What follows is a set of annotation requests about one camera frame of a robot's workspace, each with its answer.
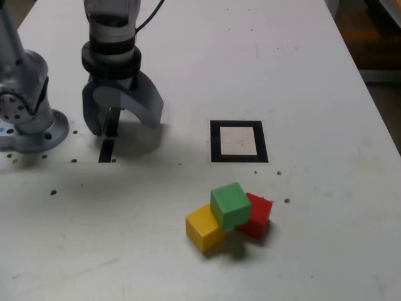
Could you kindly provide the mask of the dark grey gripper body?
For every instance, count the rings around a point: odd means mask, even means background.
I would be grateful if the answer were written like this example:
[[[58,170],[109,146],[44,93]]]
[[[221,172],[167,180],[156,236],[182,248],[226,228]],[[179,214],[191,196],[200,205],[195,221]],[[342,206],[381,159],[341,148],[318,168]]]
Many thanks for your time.
[[[123,92],[132,93],[138,87],[138,73],[130,78],[122,80],[110,80],[91,73],[87,83],[87,92],[91,93],[95,88],[102,86],[112,87]]]

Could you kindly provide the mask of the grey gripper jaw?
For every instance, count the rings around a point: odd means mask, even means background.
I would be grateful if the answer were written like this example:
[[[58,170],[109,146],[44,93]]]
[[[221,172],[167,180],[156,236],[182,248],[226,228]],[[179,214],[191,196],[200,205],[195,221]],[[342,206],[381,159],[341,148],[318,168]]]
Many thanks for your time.
[[[101,136],[102,125],[98,119],[100,107],[93,99],[93,91],[95,88],[95,81],[92,78],[89,78],[88,83],[82,90],[83,117],[91,133],[95,136]]]
[[[164,102],[151,79],[139,71],[136,89],[128,92],[110,84],[94,89],[95,102],[105,108],[122,108],[133,113],[147,127],[160,124]]]

